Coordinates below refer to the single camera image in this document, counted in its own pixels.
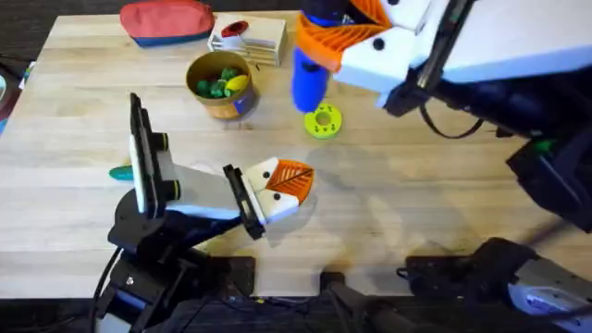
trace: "blue object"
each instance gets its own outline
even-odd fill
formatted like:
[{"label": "blue object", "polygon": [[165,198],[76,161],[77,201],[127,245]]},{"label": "blue object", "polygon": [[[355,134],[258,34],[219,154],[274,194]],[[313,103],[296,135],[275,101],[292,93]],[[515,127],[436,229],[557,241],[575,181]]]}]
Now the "blue object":
[{"label": "blue object", "polygon": [[172,44],[176,44],[176,43],[199,41],[201,39],[209,37],[211,32],[212,31],[206,31],[206,32],[197,33],[197,34],[190,35],[190,36],[178,36],[178,37],[131,37],[131,38],[140,47],[154,47],[154,46],[160,46],[160,45],[172,45]]},{"label": "blue object", "polygon": [[294,49],[292,100],[303,113],[314,112],[325,98],[329,71],[318,66],[304,52]]},{"label": "blue object", "polygon": [[306,18],[313,22],[314,24],[316,24],[317,26],[321,26],[321,27],[337,27],[339,25],[341,25],[341,21],[340,20],[332,20],[332,19],[326,19],[326,18],[317,18],[314,17],[312,15],[306,15]]}]

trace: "black cable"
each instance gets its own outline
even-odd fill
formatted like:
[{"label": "black cable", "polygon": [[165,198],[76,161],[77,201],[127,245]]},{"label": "black cable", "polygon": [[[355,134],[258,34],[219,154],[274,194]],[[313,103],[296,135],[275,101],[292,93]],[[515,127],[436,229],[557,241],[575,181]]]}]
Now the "black cable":
[{"label": "black cable", "polygon": [[101,296],[101,292],[103,291],[103,285],[105,284],[105,280],[107,279],[107,275],[109,274],[109,271],[111,271],[111,268],[115,264],[115,261],[119,257],[120,253],[121,253],[121,248],[118,247],[115,249],[113,254],[111,254],[111,258],[109,258],[107,265],[103,269],[103,273],[101,273],[101,277],[99,277],[99,282],[97,283],[96,289],[94,290],[94,295],[92,296],[92,302],[91,302],[91,309],[89,311],[89,332],[90,333],[94,333],[94,331],[96,329],[96,319],[95,319],[95,317],[96,317],[96,303],[99,301],[99,297]]},{"label": "black cable", "polygon": [[204,307],[209,302],[210,302],[210,299],[209,298],[203,300],[202,305],[200,305],[200,307],[195,311],[195,313],[191,316],[191,318],[187,321],[187,323],[185,323],[185,325],[179,331],[179,333],[183,333],[185,331],[185,329],[187,329],[187,327],[189,327],[189,324],[191,324],[191,322],[197,317],[197,315],[204,309]]},{"label": "black cable", "polygon": [[483,119],[478,119],[476,121],[476,123],[469,129],[467,130],[465,133],[460,134],[460,135],[448,135],[448,134],[444,134],[442,133],[434,124],[434,121],[432,120],[432,117],[427,113],[427,108],[426,105],[420,105],[419,106],[419,113],[422,115],[422,118],[424,119],[424,122],[427,124],[427,126],[437,135],[441,136],[442,138],[446,138],[446,139],[464,139],[470,135],[475,134],[475,132],[477,132],[481,126],[483,126],[483,123],[485,122]]},{"label": "black cable", "polygon": [[552,241],[554,238],[559,237],[565,231],[570,230],[571,227],[572,224],[570,222],[561,217],[555,216],[554,219],[550,221],[545,227],[531,234],[520,243],[531,249],[535,249],[543,242]]},{"label": "black cable", "polygon": [[35,61],[34,59],[29,59],[23,56],[18,56],[18,55],[9,55],[9,54],[5,54],[5,53],[0,53],[0,58],[4,58],[4,59],[10,59],[10,60],[16,60],[16,61],[22,61],[22,62],[33,62]]}]

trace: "red pouch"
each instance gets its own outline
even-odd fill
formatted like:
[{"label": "red pouch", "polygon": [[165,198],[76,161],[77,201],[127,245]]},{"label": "red pouch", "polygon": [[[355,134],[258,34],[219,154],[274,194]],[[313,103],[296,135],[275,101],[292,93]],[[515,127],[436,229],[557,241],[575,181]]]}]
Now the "red pouch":
[{"label": "red pouch", "polygon": [[154,0],[129,4],[119,12],[121,25],[141,47],[183,43],[210,35],[214,14],[193,0]]}]

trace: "yellow spool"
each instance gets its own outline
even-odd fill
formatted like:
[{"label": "yellow spool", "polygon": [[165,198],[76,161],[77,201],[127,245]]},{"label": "yellow spool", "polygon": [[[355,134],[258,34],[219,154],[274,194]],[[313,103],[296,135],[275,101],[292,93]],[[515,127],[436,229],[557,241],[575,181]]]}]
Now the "yellow spool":
[{"label": "yellow spool", "polygon": [[341,113],[335,106],[321,103],[314,112],[304,115],[304,126],[317,139],[332,138],[341,128]]}]

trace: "wooden table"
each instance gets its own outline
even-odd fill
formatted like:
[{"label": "wooden table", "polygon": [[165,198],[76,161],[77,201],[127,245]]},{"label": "wooden table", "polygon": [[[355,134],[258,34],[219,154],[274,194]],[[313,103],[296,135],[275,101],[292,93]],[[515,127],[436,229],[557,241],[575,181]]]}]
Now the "wooden table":
[{"label": "wooden table", "polygon": [[[253,13],[288,20],[295,12]],[[184,86],[205,41],[144,50],[113,16],[57,19],[37,67],[0,140],[0,297],[90,297],[114,247],[106,240],[117,202],[130,189],[107,171],[124,162],[130,131],[129,93],[168,132],[174,160],[221,173],[269,156],[316,169],[301,211],[252,241],[242,228],[202,244],[212,254],[257,258],[259,295],[312,295],[328,266],[363,292],[407,293],[395,275],[412,253],[471,253],[492,236],[519,240],[544,226],[504,161],[523,141],[499,140],[485,126],[446,141],[417,113],[403,118],[374,107],[371,92],[331,82],[327,101],[344,123],[319,141],[303,128],[290,100],[291,54],[281,68],[261,67],[262,94],[242,121],[209,117]],[[450,133],[475,120],[429,106]],[[543,254],[585,278],[592,244],[573,232]]]}]

